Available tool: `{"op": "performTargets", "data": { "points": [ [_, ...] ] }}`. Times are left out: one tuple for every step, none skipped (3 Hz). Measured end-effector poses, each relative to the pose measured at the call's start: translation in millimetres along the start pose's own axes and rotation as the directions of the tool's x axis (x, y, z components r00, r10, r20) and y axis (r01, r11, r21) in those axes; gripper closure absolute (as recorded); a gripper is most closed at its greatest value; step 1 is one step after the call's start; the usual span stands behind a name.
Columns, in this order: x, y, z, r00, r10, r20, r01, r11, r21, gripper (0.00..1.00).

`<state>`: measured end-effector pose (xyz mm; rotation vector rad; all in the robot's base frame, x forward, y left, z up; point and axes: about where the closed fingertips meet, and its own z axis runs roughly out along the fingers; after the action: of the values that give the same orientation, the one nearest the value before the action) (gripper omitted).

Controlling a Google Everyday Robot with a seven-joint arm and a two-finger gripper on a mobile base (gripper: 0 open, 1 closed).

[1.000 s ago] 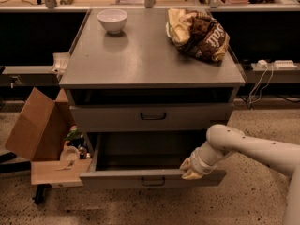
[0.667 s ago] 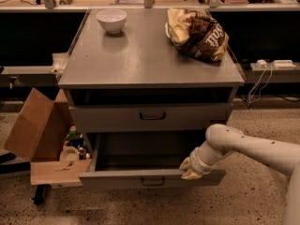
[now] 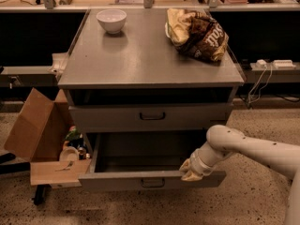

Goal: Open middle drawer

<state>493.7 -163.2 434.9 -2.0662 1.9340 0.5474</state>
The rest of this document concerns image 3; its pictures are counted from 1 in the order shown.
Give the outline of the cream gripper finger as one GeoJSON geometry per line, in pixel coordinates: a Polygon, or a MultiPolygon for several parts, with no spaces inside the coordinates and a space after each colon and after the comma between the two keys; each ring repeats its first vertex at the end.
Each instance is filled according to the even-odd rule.
{"type": "Polygon", "coordinates": [[[188,171],[181,177],[181,180],[185,182],[196,182],[202,179],[203,176],[201,174],[197,174],[193,171],[188,171]]]}
{"type": "Polygon", "coordinates": [[[187,158],[187,159],[183,162],[183,164],[180,166],[179,171],[180,171],[180,172],[186,173],[186,172],[189,170],[189,162],[190,162],[190,159],[187,158]]]}

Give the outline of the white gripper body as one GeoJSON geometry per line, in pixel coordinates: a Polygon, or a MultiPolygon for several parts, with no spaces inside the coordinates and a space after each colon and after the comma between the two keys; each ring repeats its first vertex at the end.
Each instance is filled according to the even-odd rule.
{"type": "Polygon", "coordinates": [[[208,176],[215,169],[214,151],[210,148],[198,148],[189,158],[188,174],[191,176],[208,176]]]}

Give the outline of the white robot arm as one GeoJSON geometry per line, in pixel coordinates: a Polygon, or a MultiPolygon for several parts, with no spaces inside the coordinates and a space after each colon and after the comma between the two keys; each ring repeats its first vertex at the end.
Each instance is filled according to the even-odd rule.
{"type": "Polygon", "coordinates": [[[239,153],[292,179],[284,225],[300,225],[299,145],[252,138],[237,129],[215,125],[207,130],[206,142],[181,165],[181,179],[200,181],[233,153],[239,153]]]}

